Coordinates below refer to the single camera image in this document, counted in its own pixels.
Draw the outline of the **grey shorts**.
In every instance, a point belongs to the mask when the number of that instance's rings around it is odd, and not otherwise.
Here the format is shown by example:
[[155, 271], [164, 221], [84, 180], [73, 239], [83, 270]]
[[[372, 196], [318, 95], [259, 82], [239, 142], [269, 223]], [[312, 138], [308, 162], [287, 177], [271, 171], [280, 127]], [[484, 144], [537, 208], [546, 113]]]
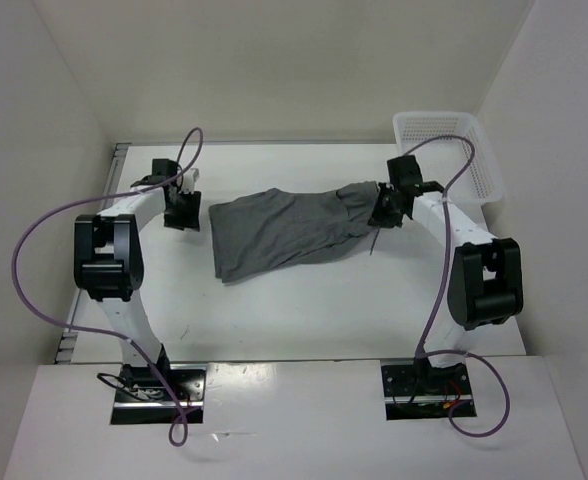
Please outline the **grey shorts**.
[[272, 188], [210, 206], [216, 278], [235, 283], [348, 255], [373, 231], [378, 194], [377, 183], [366, 181], [321, 193]]

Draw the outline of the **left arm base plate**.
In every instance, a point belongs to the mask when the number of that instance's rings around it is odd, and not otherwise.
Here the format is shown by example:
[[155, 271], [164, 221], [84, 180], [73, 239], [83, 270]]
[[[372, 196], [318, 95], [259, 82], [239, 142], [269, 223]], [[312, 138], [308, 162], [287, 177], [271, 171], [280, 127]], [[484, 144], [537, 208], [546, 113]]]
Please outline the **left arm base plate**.
[[180, 401], [190, 424], [201, 424], [204, 415], [206, 368], [178, 365], [165, 372], [169, 388], [148, 370], [123, 367], [118, 375], [100, 373], [114, 391], [111, 425], [170, 425], [179, 412], [169, 391]]

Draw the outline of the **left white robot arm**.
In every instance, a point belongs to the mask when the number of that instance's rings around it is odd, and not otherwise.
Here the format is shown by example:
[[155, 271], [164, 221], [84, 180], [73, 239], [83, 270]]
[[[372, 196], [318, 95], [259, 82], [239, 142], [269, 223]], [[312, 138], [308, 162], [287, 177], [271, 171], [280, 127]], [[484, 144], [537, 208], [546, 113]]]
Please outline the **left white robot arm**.
[[199, 170], [180, 170], [170, 159], [154, 159], [151, 173], [134, 182], [112, 206], [80, 215], [74, 225], [74, 280], [105, 313], [117, 334], [123, 367], [120, 382], [159, 400], [174, 376], [162, 342], [154, 334], [140, 288], [145, 267], [140, 231], [163, 217], [167, 228], [200, 230]]

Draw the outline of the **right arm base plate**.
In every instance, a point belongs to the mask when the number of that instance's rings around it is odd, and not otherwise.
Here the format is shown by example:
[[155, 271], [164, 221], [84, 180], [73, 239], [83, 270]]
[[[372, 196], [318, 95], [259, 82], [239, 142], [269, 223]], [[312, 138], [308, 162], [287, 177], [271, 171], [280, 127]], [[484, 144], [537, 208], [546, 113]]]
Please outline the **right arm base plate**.
[[428, 360], [381, 364], [386, 419], [426, 420], [476, 416], [467, 368], [432, 367]]

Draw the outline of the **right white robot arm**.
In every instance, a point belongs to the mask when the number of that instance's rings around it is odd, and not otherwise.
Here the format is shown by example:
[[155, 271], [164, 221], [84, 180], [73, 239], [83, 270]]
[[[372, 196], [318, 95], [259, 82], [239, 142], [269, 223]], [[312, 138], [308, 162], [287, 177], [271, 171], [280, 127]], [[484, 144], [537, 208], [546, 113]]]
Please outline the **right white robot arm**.
[[434, 393], [459, 373], [463, 358], [488, 332], [524, 306], [521, 250], [477, 225], [449, 198], [448, 185], [426, 181], [413, 155], [387, 163], [371, 225], [391, 229], [410, 220], [444, 249], [436, 299], [414, 358], [388, 367], [394, 394], [417, 389]]

